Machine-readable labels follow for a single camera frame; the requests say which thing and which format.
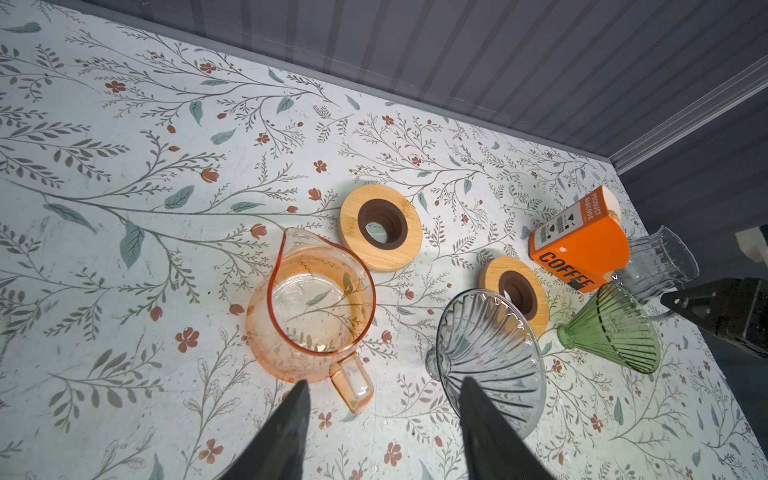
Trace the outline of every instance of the wooden coaster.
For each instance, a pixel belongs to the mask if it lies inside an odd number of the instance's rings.
[[[380,242],[366,230],[378,223],[387,235]],[[347,247],[374,272],[394,272],[411,263],[422,248],[419,214],[397,190],[366,185],[344,200],[339,216],[341,236]]]
[[[549,325],[547,293],[525,263],[513,257],[499,257],[480,273],[479,286],[511,299],[537,338],[546,331]]]

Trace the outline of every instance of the brown rubber ring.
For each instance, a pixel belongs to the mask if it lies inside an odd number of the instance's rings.
[[[379,242],[371,237],[366,230],[369,223],[378,223],[386,232],[386,243]],[[365,202],[357,214],[357,226],[362,237],[368,243],[381,250],[394,250],[406,241],[408,236],[408,224],[406,217],[391,202],[381,198],[374,198]]]
[[[536,293],[527,278],[515,271],[504,272],[498,279],[498,291],[507,293],[512,303],[520,309],[529,322],[536,316],[538,310]]]

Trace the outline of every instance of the gray wall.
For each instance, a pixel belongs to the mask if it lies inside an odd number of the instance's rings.
[[[667,225],[698,259],[691,285],[768,279],[733,234],[768,223],[768,89],[621,176],[648,230]],[[705,336],[733,394],[768,449],[768,360]]]
[[[768,54],[764,0],[89,0],[610,156]]]

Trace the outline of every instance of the table surface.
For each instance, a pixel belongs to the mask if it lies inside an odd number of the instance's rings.
[[[511,255],[568,321],[585,298],[526,239],[599,185],[645,234],[608,164],[45,3],[0,9],[0,478],[214,478],[290,388],[243,342],[282,230],[338,240],[371,182],[413,202],[424,244],[374,274],[368,409],[312,385],[304,478],[465,477],[423,366],[442,307]],[[697,329],[659,331],[653,375],[545,334],[531,450],[559,478],[768,476]]]

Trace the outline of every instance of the glass pitcher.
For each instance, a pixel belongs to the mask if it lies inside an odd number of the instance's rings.
[[[361,412],[374,388],[357,344],[375,308],[373,279],[357,255],[288,228],[272,276],[250,299],[248,345],[267,372],[286,382],[331,378],[349,410]]]
[[[664,225],[652,235],[629,241],[629,263],[614,272],[614,282],[621,285],[641,304],[666,290],[695,280],[699,265],[686,244]],[[652,320],[672,316],[662,313]]]

